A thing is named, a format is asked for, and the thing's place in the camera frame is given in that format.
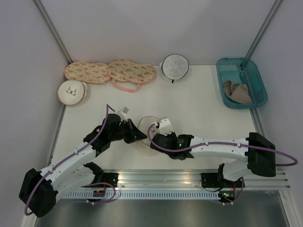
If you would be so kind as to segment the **beige round laundry bag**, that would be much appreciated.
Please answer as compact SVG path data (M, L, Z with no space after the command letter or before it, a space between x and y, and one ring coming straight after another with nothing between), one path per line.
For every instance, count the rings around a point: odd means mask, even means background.
M157 129L155 126L151 127L150 130L149 127L157 123L159 120L158 117L155 116L145 116L138 122L138 129L143 132L146 136L150 135L151 138L154 137L154 135L159 133L159 129ZM141 152L148 157L156 156L157 151L150 148L150 140L148 138L143 139L140 141L140 150Z

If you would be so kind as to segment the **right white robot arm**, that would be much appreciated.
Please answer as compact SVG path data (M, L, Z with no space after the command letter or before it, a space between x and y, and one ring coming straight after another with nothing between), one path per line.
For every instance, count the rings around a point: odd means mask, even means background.
M226 187L246 175L276 176L275 145L256 132L246 138L213 140L193 135L174 133L156 134L150 148L167 154L172 159L222 157L233 161L219 165L217 183Z

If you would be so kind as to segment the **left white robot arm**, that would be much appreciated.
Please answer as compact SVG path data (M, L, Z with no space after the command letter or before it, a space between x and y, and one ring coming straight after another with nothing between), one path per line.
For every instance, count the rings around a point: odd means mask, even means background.
M131 144L146 138L131 119L122 120L118 114L108 114L101 125L58 163L26 172L19 193L26 206L25 215L43 217L70 192L86 185L99 187L103 183L103 170L93 160L114 141Z

